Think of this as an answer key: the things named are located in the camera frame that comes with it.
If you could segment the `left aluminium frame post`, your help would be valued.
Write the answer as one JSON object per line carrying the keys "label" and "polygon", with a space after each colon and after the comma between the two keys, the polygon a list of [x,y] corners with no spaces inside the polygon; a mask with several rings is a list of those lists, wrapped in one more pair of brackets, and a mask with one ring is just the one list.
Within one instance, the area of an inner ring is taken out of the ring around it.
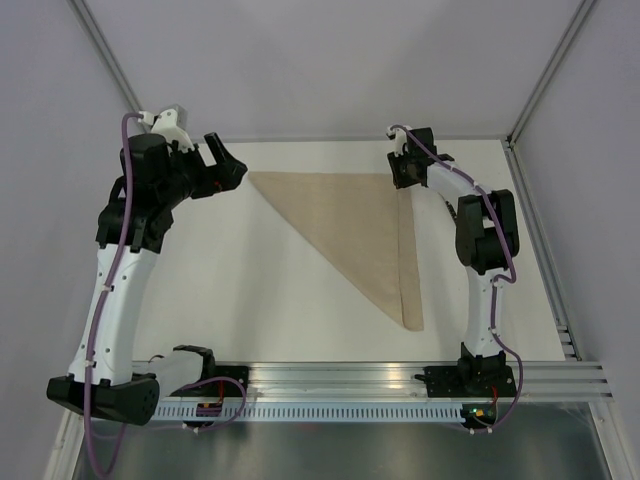
{"label": "left aluminium frame post", "polygon": [[143,105],[129,82],[89,3],[85,0],[67,0],[66,3],[126,107],[130,111],[142,111]]}

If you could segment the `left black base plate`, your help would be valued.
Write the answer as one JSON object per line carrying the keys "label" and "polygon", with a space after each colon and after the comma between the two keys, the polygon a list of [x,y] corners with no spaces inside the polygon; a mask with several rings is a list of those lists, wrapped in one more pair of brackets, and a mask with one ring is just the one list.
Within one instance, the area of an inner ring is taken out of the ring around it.
{"label": "left black base plate", "polygon": [[[249,384],[250,368],[246,365],[218,365],[214,370],[215,377],[228,377],[235,380],[243,388]],[[241,398],[241,389],[229,380],[216,381],[213,383],[214,397],[226,399]]]}

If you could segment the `aluminium front rail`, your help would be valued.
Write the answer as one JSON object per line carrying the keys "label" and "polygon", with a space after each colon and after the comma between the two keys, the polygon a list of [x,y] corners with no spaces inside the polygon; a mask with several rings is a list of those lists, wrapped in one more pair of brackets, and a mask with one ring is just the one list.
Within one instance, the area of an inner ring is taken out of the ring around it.
{"label": "aluminium front rail", "polygon": [[[248,392],[264,401],[419,401],[434,398],[422,362],[253,362]],[[613,399],[604,368],[597,362],[512,362],[523,402],[598,402]]]}

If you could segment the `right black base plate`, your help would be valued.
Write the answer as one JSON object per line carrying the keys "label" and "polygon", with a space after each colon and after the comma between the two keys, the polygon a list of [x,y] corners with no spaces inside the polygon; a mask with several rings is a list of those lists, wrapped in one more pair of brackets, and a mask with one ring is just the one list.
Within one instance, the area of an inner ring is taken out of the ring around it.
{"label": "right black base plate", "polygon": [[426,366],[413,378],[426,387],[427,396],[435,398],[513,398],[516,382],[510,367],[490,372],[463,374],[455,366]]}

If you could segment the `beige cloth napkin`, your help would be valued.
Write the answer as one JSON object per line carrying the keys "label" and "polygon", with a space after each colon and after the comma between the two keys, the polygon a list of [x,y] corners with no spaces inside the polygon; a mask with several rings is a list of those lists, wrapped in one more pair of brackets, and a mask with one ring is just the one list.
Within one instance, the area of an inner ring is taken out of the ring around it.
{"label": "beige cloth napkin", "polygon": [[411,193],[387,174],[254,172],[262,197],[399,326],[424,329]]}

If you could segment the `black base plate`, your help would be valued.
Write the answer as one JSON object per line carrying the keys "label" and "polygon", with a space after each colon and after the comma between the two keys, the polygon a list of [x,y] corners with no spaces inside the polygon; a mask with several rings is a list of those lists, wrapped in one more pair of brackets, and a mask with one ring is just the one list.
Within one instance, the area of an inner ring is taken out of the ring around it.
{"label": "black base plate", "polygon": [[[250,368],[246,365],[218,365],[214,370],[215,377],[228,377],[235,380],[243,388],[249,384]],[[213,383],[214,397],[226,399],[241,398],[241,389],[229,380],[216,381]]]}
{"label": "black base plate", "polygon": [[413,378],[426,387],[427,396],[435,398],[513,398],[516,382],[510,367],[490,372],[463,374],[455,366],[426,366]]}

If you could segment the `black handled steel fork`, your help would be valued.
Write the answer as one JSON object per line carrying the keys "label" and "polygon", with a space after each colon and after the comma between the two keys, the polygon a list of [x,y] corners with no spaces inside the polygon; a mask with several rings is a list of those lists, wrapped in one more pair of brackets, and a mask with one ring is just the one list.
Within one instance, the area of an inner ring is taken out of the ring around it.
{"label": "black handled steel fork", "polygon": [[448,202],[447,200],[445,200],[445,199],[443,199],[443,201],[444,201],[444,204],[446,206],[446,209],[447,209],[452,221],[455,223],[456,220],[457,220],[457,214],[456,214],[456,211],[455,211],[453,205],[450,202]]}

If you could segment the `aluminium frame post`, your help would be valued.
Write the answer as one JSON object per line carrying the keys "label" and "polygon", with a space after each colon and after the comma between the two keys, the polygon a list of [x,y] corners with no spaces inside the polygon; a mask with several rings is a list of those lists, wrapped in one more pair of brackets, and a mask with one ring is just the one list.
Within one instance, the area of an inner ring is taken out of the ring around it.
{"label": "aluminium frame post", "polygon": [[89,3],[85,0],[67,0],[66,3],[126,107],[130,111],[142,111],[143,105],[129,82]]}
{"label": "aluminium frame post", "polygon": [[572,47],[598,4],[598,0],[581,0],[579,2],[537,79],[533,90],[505,137],[505,143],[509,148],[513,148],[524,133],[544,95],[566,61]]}

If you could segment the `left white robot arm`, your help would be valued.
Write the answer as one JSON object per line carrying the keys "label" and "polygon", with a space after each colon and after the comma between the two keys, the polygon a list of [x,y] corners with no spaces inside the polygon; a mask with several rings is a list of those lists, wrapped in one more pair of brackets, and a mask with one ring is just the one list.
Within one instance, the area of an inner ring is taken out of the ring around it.
{"label": "left white robot arm", "polygon": [[67,373],[49,380],[49,400],[79,415],[142,426],[161,399],[185,386],[198,396],[216,389],[209,348],[176,346],[158,366],[133,358],[143,296],[173,209],[186,199],[236,189],[248,171],[216,133],[204,140],[212,165],[198,147],[182,151],[160,134],[134,135],[121,150],[132,177],[115,180],[99,214],[96,284],[85,331]]}

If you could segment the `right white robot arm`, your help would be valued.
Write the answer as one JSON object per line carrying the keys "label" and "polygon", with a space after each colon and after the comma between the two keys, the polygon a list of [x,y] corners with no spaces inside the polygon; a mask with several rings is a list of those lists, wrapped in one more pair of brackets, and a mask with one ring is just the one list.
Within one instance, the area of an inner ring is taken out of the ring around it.
{"label": "right white robot arm", "polygon": [[517,280],[519,253],[515,198],[508,189],[483,187],[448,154],[431,129],[392,125],[387,159],[398,189],[420,185],[438,193],[454,216],[455,250],[468,279],[468,322],[453,366],[427,366],[417,375],[430,398],[513,398],[510,350],[501,339],[503,289]]}

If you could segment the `right aluminium frame post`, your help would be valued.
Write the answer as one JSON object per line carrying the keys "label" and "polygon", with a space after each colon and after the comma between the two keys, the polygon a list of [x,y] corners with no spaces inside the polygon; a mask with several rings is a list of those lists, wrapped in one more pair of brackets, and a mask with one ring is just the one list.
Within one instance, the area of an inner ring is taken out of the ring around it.
{"label": "right aluminium frame post", "polygon": [[513,148],[524,133],[544,95],[566,61],[572,47],[598,4],[598,0],[581,0],[579,2],[537,79],[533,90],[505,137],[505,143],[509,148]]}

